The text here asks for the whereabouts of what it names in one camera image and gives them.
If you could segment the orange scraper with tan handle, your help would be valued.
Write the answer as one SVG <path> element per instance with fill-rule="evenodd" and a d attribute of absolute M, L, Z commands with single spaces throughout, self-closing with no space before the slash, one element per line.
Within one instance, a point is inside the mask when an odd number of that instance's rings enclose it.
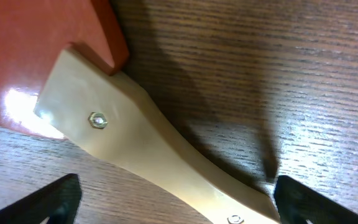
<path fill-rule="evenodd" d="M 0 126 L 67 138 L 213 223 L 278 223 L 269 196 L 200 154 L 122 72 L 109 1 L 0 1 Z"/>

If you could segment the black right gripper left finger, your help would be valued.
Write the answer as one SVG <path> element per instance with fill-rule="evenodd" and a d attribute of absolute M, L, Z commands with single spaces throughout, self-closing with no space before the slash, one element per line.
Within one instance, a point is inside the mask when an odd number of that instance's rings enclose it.
<path fill-rule="evenodd" d="M 78 174 L 67 174 L 0 210 L 0 223 L 75 222 L 82 190 Z"/>

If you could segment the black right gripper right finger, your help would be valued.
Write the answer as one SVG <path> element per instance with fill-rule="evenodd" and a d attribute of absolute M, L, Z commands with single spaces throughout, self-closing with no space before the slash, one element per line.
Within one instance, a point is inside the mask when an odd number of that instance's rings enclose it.
<path fill-rule="evenodd" d="M 358 214 L 287 175 L 278 177 L 273 197 L 285 224 L 358 224 Z"/>

